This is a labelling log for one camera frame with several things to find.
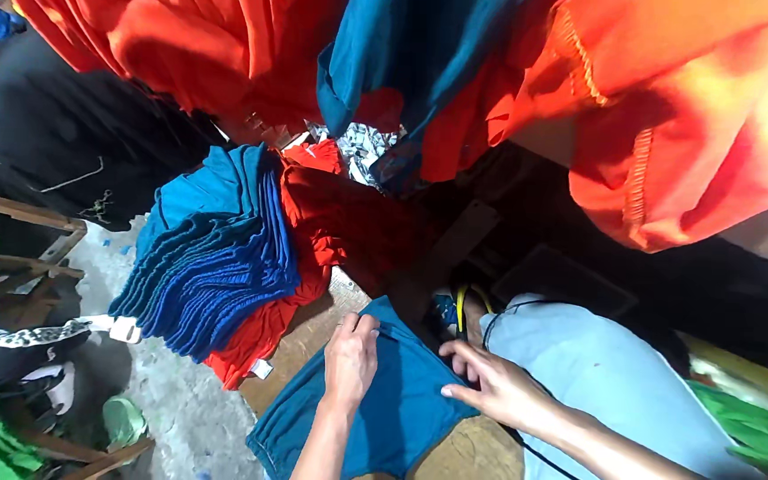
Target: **folded blue cloth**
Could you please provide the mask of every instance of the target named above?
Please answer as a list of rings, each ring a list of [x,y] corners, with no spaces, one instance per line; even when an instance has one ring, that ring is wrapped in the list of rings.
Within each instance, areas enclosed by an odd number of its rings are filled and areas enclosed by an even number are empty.
[[[264,145],[213,148],[197,172],[156,192],[136,266],[110,315],[138,319],[197,362],[223,349],[240,323],[300,283],[278,185]]]
[[[378,372],[357,409],[340,477],[388,473],[404,478],[461,419],[478,412],[440,394],[444,385],[462,380],[399,319],[387,297],[372,300],[364,313],[381,322]],[[248,435],[248,447],[272,480],[292,475],[324,392],[322,349],[289,381]]]
[[[341,136],[360,95],[402,93],[411,139],[474,77],[522,0],[349,0],[334,43],[318,58],[316,97]]]

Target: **hand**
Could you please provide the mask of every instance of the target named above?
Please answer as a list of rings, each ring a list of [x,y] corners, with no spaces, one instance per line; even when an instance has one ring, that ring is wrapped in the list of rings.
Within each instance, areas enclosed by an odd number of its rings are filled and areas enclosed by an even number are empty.
[[[442,388],[443,396],[459,399],[497,422],[545,440],[568,426],[568,408],[514,363],[460,340],[441,345],[440,355],[452,355],[455,373],[466,373],[470,382],[478,381],[481,387],[474,390],[450,384]]]
[[[325,396],[330,407],[354,411],[378,369],[380,322],[372,315],[346,313],[325,347]]]

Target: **wooden board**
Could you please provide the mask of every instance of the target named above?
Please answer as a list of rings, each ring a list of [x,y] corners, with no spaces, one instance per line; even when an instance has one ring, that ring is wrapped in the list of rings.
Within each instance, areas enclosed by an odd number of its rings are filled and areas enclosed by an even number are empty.
[[[368,296],[351,278],[334,268],[328,295],[295,313],[291,333],[283,337],[270,360],[274,371],[265,380],[242,382],[241,394],[257,415],[272,404],[283,386],[330,338],[345,312],[359,312]],[[523,451],[493,420],[463,420],[420,463],[410,477],[418,480],[521,480]],[[366,475],[363,478],[384,478]]]

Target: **orange fabric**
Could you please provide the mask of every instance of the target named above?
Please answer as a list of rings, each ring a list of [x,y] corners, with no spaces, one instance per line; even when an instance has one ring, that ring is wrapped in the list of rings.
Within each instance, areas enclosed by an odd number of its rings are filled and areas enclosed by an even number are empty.
[[[768,2],[533,0],[515,31],[429,125],[422,178],[575,115],[572,196],[625,245],[692,243],[768,209]]]
[[[295,310],[328,289],[330,267],[357,267],[352,271],[364,277],[355,279],[374,285],[410,264],[424,245],[424,231],[404,204],[329,172],[336,166],[321,159],[313,166],[287,163],[281,176],[301,284],[294,296],[273,300],[245,319],[224,351],[207,358],[226,389],[238,388],[256,359],[274,353]]]
[[[314,145],[295,145],[293,148],[284,150],[283,156],[305,167],[334,173],[341,177],[348,176],[348,168],[342,161],[336,140],[329,139]]]
[[[244,125],[321,121],[316,57],[333,41],[347,0],[16,0],[79,72],[107,68]],[[360,121],[398,130],[401,97],[365,96]]]

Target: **black and white striped fabric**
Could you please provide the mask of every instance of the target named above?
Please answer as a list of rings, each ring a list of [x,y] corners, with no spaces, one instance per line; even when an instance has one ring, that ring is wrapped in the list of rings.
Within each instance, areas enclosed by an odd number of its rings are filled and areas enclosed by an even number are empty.
[[[56,344],[88,331],[88,322],[70,320],[63,326],[46,326],[8,332],[0,329],[0,348],[26,348],[37,345]]]

